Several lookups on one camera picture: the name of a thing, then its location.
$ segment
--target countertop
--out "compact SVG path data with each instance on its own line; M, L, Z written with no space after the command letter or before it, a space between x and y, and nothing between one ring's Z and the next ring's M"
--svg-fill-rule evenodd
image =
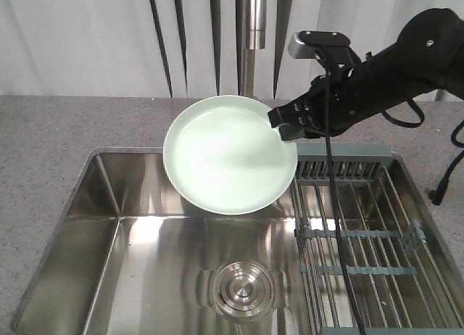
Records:
M162 146L173 119L192 99L0 96L0 334L9 323L91 150ZM269 105L285 102L267 102ZM422 102L426 121L408 130L375 116L334 141L382 143L400 155L464 274L464 164L440 207L427 200L459 152L450 142L462 102ZM397 117L413 116L407 107Z

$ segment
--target stainless steel sink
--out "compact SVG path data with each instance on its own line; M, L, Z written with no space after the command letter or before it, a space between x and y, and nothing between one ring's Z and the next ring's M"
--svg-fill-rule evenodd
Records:
M335 146L357 305L375 328L462 328L463 281L409 175L381 146ZM170 185L159 149L90 157L12 328L57 334L319 334L354 326L320 144L249 215Z

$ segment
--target drain cover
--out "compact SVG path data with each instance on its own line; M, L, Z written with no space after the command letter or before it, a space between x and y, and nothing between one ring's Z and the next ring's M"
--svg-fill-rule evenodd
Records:
M219 271L213 284L215 305L238 323L268 314L273 304L272 278L255 262L233 262Z

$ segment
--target curtain fold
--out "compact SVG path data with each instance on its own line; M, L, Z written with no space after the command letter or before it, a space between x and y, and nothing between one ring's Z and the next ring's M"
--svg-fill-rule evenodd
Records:
M431 7L464 16L464 0L267 0L254 95L293 99L323 73L314 61L289 56L297 31L344 33L363 58L395 42L411 17ZM0 0L0 94L237 94L237 10L236 0Z

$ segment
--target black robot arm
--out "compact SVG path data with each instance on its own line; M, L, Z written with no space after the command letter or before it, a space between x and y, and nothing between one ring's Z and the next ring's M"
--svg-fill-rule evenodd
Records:
M340 33L299 32L289 51L296 58L316 59L329 75L317 77L307 93L269 112L283 140L325 135L327 80L331 136L437 88L464 99L464 22L450 9L416 15L395 44L364 62Z

